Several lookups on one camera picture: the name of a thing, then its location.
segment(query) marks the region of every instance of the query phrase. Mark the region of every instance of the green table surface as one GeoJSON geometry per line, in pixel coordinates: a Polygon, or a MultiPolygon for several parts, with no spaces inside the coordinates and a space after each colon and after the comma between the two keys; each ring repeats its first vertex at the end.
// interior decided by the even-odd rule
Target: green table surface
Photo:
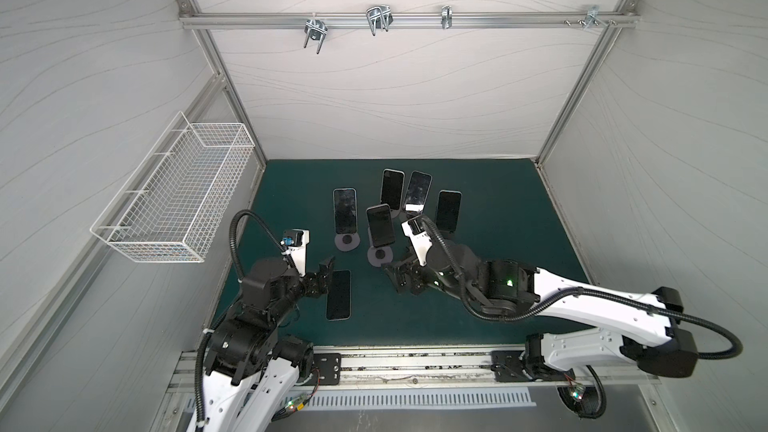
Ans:
{"type": "MultiPolygon", "coordinates": [[[[510,258],[546,268],[567,278],[586,281],[562,224],[552,208],[533,163],[521,160],[272,160],[254,202],[254,211],[276,235],[287,228],[310,230],[307,271],[331,255],[336,270],[352,271],[352,313],[344,321],[326,320],[326,298],[302,298],[300,319],[281,329],[318,345],[416,345],[521,343],[534,333],[565,333],[585,325],[558,318],[536,317],[516,324],[496,324],[470,316],[462,304],[429,289],[419,296],[397,294],[388,277],[366,258],[368,221],[365,209],[379,203],[384,168],[432,175],[425,213],[434,218],[440,190],[462,196],[457,243],[481,258],[510,258]],[[361,243],[340,252],[333,243],[334,188],[357,190],[361,243]]],[[[259,258],[277,250],[250,219],[240,240],[246,273],[259,258]]],[[[396,219],[395,260],[408,239],[396,219]]],[[[234,270],[224,286],[217,313],[237,293],[234,270]]]]}

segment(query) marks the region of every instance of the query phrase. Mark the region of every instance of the gray circular base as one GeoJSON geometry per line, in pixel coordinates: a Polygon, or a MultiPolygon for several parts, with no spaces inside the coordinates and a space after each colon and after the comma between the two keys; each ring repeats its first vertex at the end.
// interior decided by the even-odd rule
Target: gray circular base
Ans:
{"type": "Polygon", "coordinates": [[[336,244],[336,248],[341,252],[349,252],[355,250],[360,245],[360,234],[336,234],[333,243],[336,244]],[[352,241],[349,244],[344,243],[345,236],[351,237],[352,241]]]}
{"type": "Polygon", "coordinates": [[[374,267],[381,267],[384,264],[389,264],[395,255],[392,253],[392,247],[387,245],[386,247],[368,247],[368,262],[374,267]],[[376,251],[384,252],[384,257],[378,258],[376,251]]]}

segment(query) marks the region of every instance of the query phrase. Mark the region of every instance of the round phone stand base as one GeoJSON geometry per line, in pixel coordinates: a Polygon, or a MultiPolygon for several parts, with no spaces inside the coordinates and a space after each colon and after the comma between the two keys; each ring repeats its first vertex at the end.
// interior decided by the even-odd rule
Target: round phone stand base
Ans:
{"type": "Polygon", "coordinates": [[[341,252],[349,252],[355,250],[360,245],[360,235],[355,234],[336,234],[333,239],[333,243],[336,244],[341,252]]]}
{"type": "Polygon", "coordinates": [[[389,264],[395,255],[392,253],[392,247],[389,245],[385,247],[369,247],[368,248],[368,263],[374,267],[381,267],[384,264],[389,264]]]}

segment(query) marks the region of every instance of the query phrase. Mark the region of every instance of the smartphone screen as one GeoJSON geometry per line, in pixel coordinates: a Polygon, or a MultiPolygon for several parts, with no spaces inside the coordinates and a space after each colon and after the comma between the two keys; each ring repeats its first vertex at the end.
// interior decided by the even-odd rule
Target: smartphone screen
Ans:
{"type": "Polygon", "coordinates": [[[442,232],[456,232],[458,209],[462,205],[462,193],[453,190],[441,190],[435,211],[435,225],[442,232]]]}
{"type": "Polygon", "coordinates": [[[333,220],[337,234],[357,234],[357,192],[354,188],[333,191],[333,220]]]}
{"type": "Polygon", "coordinates": [[[400,198],[402,197],[402,184],[406,180],[406,174],[391,168],[384,169],[382,177],[382,204],[387,204],[391,210],[400,210],[400,198]]]}
{"type": "Polygon", "coordinates": [[[352,274],[350,271],[333,271],[331,285],[328,289],[328,303],[326,304],[326,319],[330,321],[342,321],[350,318],[352,306],[352,274]]]}
{"type": "Polygon", "coordinates": [[[395,229],[392,227],[392,215],[389,213],[389,206],[381,204],[380,206],[368,207],[366,209],[368,216],[368,225],[371,228],[371,246],[384,247],[395,243],[395,229]]]}
{"type": "Polygon", "coordinates": [[[418,171],[411,174],[406,191],[406,212],[421,213],[424,210],[430,184],[432,184],[432,176],[429,174],[418,171]]]}

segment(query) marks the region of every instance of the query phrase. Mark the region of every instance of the white wire basket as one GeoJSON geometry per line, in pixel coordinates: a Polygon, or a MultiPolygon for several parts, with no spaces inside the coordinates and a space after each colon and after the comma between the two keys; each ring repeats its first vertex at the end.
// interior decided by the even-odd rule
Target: white wire basket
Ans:
{"type": "Polygon", "coordinates": [[[147,155],[91,226],[134,262],[205,260],[254,149],[241,123],[190,123],[180,115],[186,126],[172,124],[155,144],[169,143],[168,150],[147,155]]]}

